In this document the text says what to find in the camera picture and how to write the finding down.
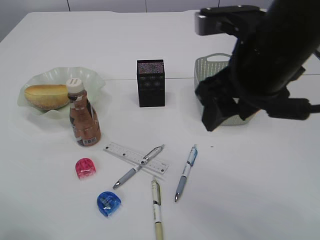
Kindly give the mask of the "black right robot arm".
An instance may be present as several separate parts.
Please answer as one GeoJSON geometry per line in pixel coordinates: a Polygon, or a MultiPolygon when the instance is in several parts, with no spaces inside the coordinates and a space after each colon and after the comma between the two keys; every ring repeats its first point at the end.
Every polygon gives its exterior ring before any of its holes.
{"type": "Polygon", "coordinates": [[[196,12],[198,35],[225,33],[237,39],[228,65],[195,89],[207,131],[260,110],[271,118],[299,121],[320,111],[306,98],[292,98],[287,88],[305,72],[303,64],[320,45],[319,10],[317,0],[275,0],[267,11],[238,5],[196,12]]]}

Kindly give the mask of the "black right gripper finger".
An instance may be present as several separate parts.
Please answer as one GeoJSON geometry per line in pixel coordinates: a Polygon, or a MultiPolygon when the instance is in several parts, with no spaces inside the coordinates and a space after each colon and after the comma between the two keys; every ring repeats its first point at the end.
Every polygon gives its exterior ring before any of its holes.
{"type": "Polygon", "coordinates": [[[202,123],[208,132],[212,132],[225,120],[238,114],[238,105],[232,97],[214,98],[203,101],[202,123]]]}

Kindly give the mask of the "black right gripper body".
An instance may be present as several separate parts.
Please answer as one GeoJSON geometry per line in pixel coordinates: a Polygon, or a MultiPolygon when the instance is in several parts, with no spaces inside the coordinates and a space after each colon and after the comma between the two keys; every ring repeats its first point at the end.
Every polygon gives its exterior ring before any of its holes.
{"type": "Polygon", "coordinates": [[[305,24],[291,15],[265,12],[255,31],[236,37],[228,66],[198,84],[201,105],[208,97],[233,98],[242,120],[259,110],[272,118],[307,119],[310,102],[290,98],[287,88],[302,75],[310,56],[310,40],[300,36],[301,30],[309,33],[305,24]]]}

